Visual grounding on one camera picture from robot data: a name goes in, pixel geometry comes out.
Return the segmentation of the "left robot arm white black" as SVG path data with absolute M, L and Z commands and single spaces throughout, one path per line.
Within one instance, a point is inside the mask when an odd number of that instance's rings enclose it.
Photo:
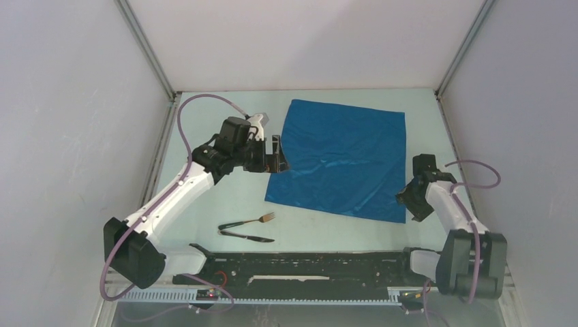
M 207 260 L 206 250 L 199 245 L 170 249 L 160 238 L 189 205 L 236 167 L 255 173 L 289 169 L 278 135 L 271 139 L 273 152 L 266 152 L 268 119 L 264 113 L 228 117 L 218 134 L 190 151 L 181 171 L 159 194 L 124 220 L 110 218 L 103 228 L 107 267 L 140 289 L 163 275 L 189 273 L 198 283 L 212 281 L 215 265 Z

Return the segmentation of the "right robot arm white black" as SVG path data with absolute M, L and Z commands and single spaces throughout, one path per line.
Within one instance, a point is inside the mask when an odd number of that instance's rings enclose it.
M 444 295 L 468 302 L 476 298 L 497 300 L 502 295 L 508 243 L 491 232 L 460 200 L 465 186 L 450 172 L 437 167 L 436 156 L 420 154 L 412 159 L 412 180 L 396 195 L 413 221 L 437 215 L 446 234 L 440 252 L 412 249 L 410 258 L 398 263 L 397 278 L 413 285 L 423 276 Z

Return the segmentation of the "blue cloth napkin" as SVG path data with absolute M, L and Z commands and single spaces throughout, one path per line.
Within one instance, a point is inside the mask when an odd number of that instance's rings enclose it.
M 267 202 L 405 223 L 404 113 L 294 99 L 281 143 L 290 168 L 271 175 Z

